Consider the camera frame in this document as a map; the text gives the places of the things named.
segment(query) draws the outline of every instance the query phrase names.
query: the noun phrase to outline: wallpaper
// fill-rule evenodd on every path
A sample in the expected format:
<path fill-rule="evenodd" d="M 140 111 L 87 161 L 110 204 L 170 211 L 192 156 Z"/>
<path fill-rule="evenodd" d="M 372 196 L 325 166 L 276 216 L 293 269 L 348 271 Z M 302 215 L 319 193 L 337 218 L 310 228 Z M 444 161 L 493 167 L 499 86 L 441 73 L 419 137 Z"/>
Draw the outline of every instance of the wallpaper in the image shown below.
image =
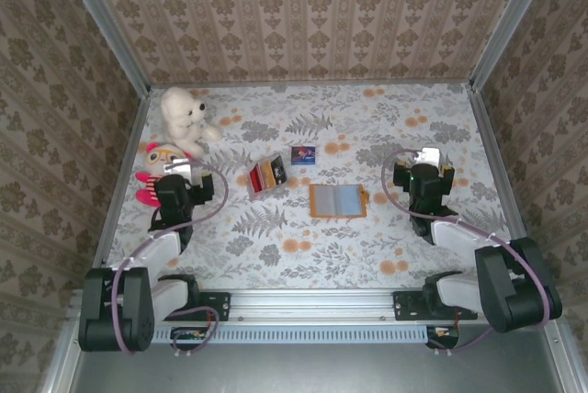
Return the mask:
<path fill-rule="evenodd" d="M 533 0 L 482 95 L 588 360 L 588 0 Z"/>
<path fill-rule="evenodd" d="M 469 78 L 508 0 L 107 0 L 152 84 Z"/>
<path fill-rule="evenodd" d="M 205 101 L 222 140 L 207 143 L 205 162 L 229 182 L 225 208 L 194 228 L 188 248 L 165 273 L 195 275 L 201 288 L 419 287 L 428 275 L 471 271 L 457 254 L 418 238 L 409 217 L 386 198 L 381 166 L 399 148 L 439 147 L 456 169 L 447 204 L 464 219 L 508 238 L 492 173 L 464 84 L 299 85 L 192 90 Z M 133 176 L 108 260 L 114 263 L 141 244 L 153 208 L 137 201 L 144 187 L 147 143 L 163 142 L 160 101 L 151 91 Z M 291 146 L 317 149 L 315 165 L 290 165 Z M 246 165 L 279 152 L 289 180 L 251 202 Z M 391 182 L 392 196 L 408 207 L 408 193 Z M 215 197 L 194 209 L 210 213 L 224 195 L 213 175 Z M 313 219 L 309 184 L 361 184 L 369 193 L 361 219 Z"/>
<path fill-rule="evenodd" d="M 138 100 L 81 0 L 0 0 L 0 391 L 35 391 Z"/>

